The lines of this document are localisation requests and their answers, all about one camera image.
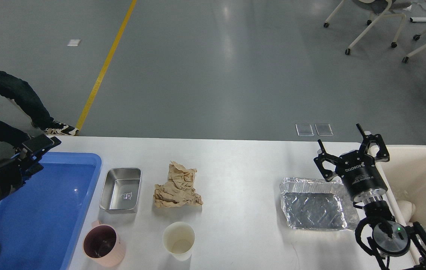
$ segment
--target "shoe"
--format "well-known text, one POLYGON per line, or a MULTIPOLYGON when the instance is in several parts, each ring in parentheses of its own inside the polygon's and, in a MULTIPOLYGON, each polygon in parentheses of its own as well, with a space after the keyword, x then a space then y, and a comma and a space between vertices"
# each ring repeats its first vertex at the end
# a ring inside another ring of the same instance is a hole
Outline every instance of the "shoe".
POLYGON ((62 122, 53 121, 50 126, 42 129, 47 135, 76 136, 79 129, 62 122))

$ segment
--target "jeans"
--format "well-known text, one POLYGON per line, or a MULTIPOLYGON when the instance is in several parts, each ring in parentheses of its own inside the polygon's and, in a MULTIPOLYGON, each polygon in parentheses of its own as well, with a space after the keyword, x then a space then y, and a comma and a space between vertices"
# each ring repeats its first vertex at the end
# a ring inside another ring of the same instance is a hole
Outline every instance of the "jeans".
MULTIPOLYGON (((4 71, 0 71, 0 95, 13 99, 39 128, 44 129, 52 123, 53 118, 30 85, 4 71)), ((28 134, 0 121, 0 142, 18 147, 28 139, 28 134)))

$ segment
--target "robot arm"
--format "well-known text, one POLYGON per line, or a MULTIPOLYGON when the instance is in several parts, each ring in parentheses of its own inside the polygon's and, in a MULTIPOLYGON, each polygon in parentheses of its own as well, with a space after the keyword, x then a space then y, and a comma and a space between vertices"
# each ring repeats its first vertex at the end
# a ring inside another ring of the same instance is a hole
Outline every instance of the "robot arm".
POLYGON ((412 269, 426 270, 426 250, 417 238, 420 237, 426 244, 426 232, 423 227, 418 222, 407 227, 397 223, 390 207, 383 200, 388 188, 375 165, 376 161, 390 160, 383 138, 380 134, 366 134, 359 124, 357 128, 363 137, 359 150, 353 150, 340 157, 326 153, 323 143, 318 140, 320 150, 318 157, 314 158, 316 166, 326 181, 331 181, 334 176, 340 176, 354 206, 364 210, 366 218, 358 223, 355 239, 366 253, 376 257, 381 270, 388 270, 390 256, 399 257, 406 254, 411 241, 422 255, 420 264, 412 269), (375 157, 368 154, 372 145, 379 147, 375 157), (323 167, 324 161, 336 166, 334 173, 323 167), (367 238, 368 245, 362 241, 362 231, 366 225, 373 230, 371 237, 367 238))
POLYGON ((0 159, 0 201, 41 171, 43 166, 38 161, 46 152, 61 143, 56 137, 40 135, 24 142, 17 149, 19 153, 11 159, 0 159))

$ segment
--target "beige container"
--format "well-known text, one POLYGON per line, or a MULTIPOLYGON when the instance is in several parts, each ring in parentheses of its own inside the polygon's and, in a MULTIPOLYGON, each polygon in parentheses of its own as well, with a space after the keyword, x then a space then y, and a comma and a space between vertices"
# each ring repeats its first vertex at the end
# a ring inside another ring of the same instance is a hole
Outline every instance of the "beige container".
POLYGON ((170 224, 163 232, 163 246, 177 260, 187 260, 195 244, 195 231, 185 222, 170 224))
MULTIPOLYGON (((390 186, 386 196, 393 214, 395 217, 401 216, 396 200, 412 202, 416 211, 410 222, 420 222, 426 226, 426 145, 387 145, 387 148, 390 161, 378 162, 376 165, 390 186)), ((411 249, 411 253, 418 262, 417 250, 411 249)))

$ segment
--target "white bin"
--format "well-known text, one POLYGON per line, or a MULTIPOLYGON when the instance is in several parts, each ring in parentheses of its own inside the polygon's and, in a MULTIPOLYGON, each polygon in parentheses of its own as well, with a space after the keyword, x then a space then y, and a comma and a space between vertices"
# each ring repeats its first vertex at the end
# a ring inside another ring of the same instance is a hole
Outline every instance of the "white bin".
MULTIPOLYGON (((387 148, 390 161, 378 162, 377 167, 389 184, 386 195, 393 214, 398 222, 403 222, 403 217, 398 218, 401 214, 396 200, 408 200, 417 207, 410 222, 426 226, 426 145, 387 145, 387 148)), ((412 256, 418 262, 419 253, 412 250, 412 256)))

